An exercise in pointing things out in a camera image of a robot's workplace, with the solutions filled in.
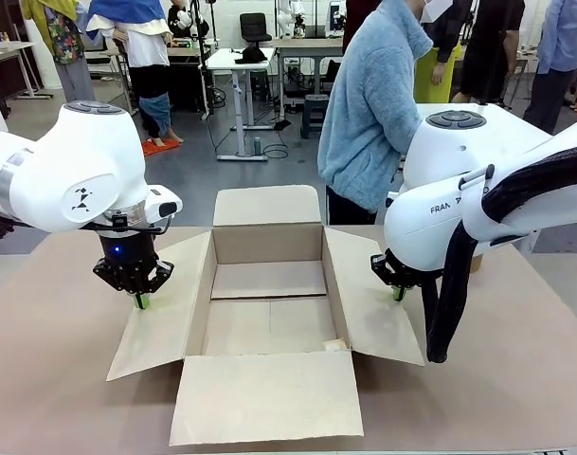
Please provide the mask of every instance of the face mask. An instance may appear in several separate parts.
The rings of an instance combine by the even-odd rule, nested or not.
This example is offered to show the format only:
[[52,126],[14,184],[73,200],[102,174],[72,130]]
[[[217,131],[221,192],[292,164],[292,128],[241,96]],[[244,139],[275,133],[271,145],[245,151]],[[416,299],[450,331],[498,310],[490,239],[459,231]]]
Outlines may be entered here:
[[452,0],[424,0],[421,24],[436,22],[452,6]]

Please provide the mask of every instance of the gray floor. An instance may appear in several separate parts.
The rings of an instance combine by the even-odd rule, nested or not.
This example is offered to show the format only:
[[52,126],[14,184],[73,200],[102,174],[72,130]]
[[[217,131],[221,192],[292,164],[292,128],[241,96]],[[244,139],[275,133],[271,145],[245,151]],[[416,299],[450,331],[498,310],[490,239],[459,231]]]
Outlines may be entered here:
[[[531,83],[524,79],[514,99],[513,112],[522,116],[528,105]],[[97,97],[101,101],[113,100],[119,105],[123,97],[116,82],[97,82]],[[185,207],[179,213],[176,226],[206,226],[211,224],[214,201],[218,190],[229,188],[258,187],[267,185],[308,184],[315,186],[323,194],[323,184],[317,175],[317,138],[303,140],[299,135],[300,116],[291,116],[292,125],[281,132],[249,133],[246,147],[252,147],[252,140],[259,136],[263,147],[281,143],[288,146],[288,156],[284,159],[270,159],[268,163],[218,162],[210,134],[218,144],[234,123],[231,94],[227,93],[227,106],[217,110],[207,124],[197,114],[179,112],[173,114],[173,124],[177,133],[186,141],[177,150],[147,159],[147,180],[149,183],[163,184],[176,192]],[[8,120],[10,130],[18,135],[37,139],[49,129],[57,117],[63,103],[63,94],[57,93],[54,100],[16,100],[10,103],[13,112]],[[261,112],[256,102],[256,111]],[[261,122],[273,120],[273,114],[262,118]],[[560,116],[558,128],[561,131],[577,120],[577,114],[566,107]],[[135,117],[137,127],[139,117]],[[234,154],[237,151],[236,133],[230,133],[218,149],[219,155]],[[324,209],[323,198],[320,206]],[[7,239],[0,241],[0,254],[29,253],[45,237],[34,229],[17,229]],[[577,226],[558,227],[543,232],[536,251],[577,252]]]

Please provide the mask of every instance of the light blue fuzzy jacket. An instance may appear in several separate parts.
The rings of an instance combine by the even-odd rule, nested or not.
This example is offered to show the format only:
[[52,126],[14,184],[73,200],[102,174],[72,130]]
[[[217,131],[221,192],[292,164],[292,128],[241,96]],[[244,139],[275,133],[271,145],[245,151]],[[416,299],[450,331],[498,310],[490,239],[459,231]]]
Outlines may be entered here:
[[400,157],[421,124],[412,96],[414,63],[431,46],[405,0],[383,0],[338,71],[317,167],[334,192],[370,212],[392,190]]

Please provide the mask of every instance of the black cable sleeve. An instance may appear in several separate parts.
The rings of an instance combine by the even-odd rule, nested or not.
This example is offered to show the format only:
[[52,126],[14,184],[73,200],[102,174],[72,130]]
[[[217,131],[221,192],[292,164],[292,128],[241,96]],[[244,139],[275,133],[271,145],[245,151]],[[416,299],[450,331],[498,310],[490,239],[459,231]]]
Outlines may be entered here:
[[433,319],[436,316],[436,310],[438,308],[439,302],[438,286],[436,285],[435,279],[427,278],[421,281],[421,296],[423,298],[424,308],[424,330],[428,343],[429,333],[431,332],[431,327],[433,326]]
[[467,233],[461,221],[448,244],[440,299],[427,336],[427,359],[430,362],[443,363],[448,357],[448,347],[465,310],[476,246],[478,241]]
[[548,156],[515,171],[488,194],[481,206],[497,223],[535,196],[577,185],[577,147]]

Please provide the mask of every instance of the orange mat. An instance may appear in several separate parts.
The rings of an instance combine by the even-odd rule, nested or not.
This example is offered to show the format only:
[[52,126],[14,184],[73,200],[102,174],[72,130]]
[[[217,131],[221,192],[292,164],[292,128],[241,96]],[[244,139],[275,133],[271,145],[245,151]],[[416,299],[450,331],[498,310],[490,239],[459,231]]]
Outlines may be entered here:
[[172,149],[178,149],[181,143],[178,140],[164,139],[164,146],[158,147],[153,143],[151,139],[147,139],[143,142],[143,154],[145,157],[161,154]]

